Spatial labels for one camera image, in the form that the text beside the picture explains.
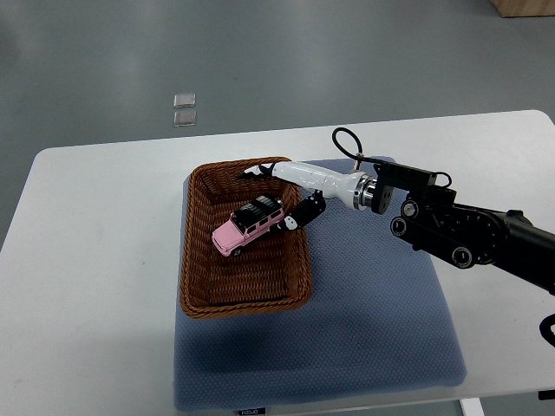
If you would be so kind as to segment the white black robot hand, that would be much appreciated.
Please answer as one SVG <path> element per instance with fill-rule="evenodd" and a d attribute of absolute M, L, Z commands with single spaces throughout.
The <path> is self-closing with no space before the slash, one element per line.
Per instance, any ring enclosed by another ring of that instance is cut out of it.
<path fill-rule="evenodd" d="M 282 161 L 251 166 L 237 179 L 276 177 L 306 190 L 319 191 L 303 199 L 283 219 L 271 226 L 272 231 L 294 231 L 304 228 L 326 209 L 326 198 L 337 198 L 347 207 L 364 211 L 369 204 L 369 175 L 365 172 L 340 173 L 296 161 Z"/>

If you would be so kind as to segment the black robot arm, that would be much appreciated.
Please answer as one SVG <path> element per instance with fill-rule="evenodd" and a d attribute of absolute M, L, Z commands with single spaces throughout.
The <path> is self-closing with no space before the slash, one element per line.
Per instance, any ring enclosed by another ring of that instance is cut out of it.
<path fill-rule="evenodd" d="M 357 211 L 383 214 L 395 189 L 407 197 L 392 234 L 459 269 L 491 264 L 549 293 L 554 291 L 554 236 L 535 227 L 522 211 L 493 211 L 455 203 L 449 185 L 437 185 L 437 172 L 369 159 L 373 174 L 361 170 L 365 157 L 356 154 L 353 172 L 343 174 L 304 162 L 259 164 L 239 174 L 242 179 L 268 176 L 311 192 L 274 230 L 306 226 L 336 198 Z"/>

